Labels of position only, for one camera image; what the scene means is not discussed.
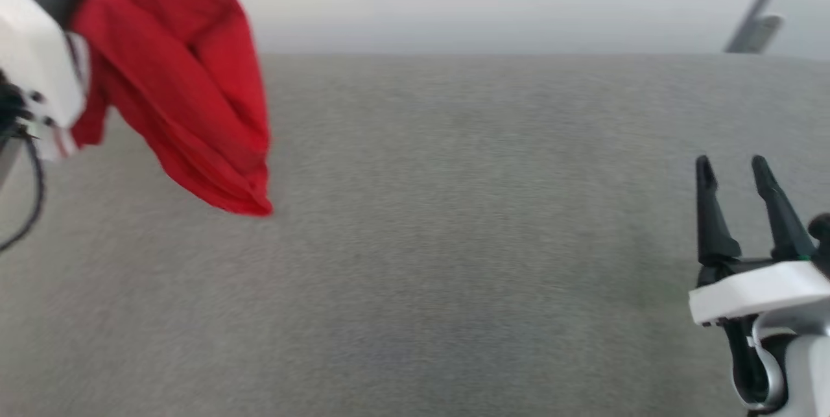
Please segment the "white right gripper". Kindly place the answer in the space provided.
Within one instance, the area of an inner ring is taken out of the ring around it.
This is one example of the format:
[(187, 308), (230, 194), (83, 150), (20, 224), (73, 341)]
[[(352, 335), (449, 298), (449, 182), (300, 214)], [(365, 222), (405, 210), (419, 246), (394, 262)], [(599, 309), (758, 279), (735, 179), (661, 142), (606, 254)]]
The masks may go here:
[[(809, 260), (815, 246), (768, 161), (762, 155), (755, 155), (751, 168), (770, 222), (773, 239), (770, 255), (780, 262), (727, 276), (690, 291), (691, 317), (697, 325), (799, 307), (829, 296), (828, 279), (812, 261), (789, 261)], [(742, 255), (741, 246), (733, 239), (724, 220), (717, 198), (717, 176), (706, 155), (696, 158), (694, 174), (699, 263), (713, 267), (721, 261), (738, 259)]]

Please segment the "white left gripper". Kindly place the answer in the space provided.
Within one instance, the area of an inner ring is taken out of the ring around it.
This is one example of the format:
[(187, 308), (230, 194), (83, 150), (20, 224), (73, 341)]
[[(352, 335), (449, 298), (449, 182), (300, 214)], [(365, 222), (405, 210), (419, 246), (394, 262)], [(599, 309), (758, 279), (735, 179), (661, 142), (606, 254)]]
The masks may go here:
[(89, 56), (70, 32), (81, 0), (1, 0), (2, 77), (32, 115), (71, 128), (86, 109)]

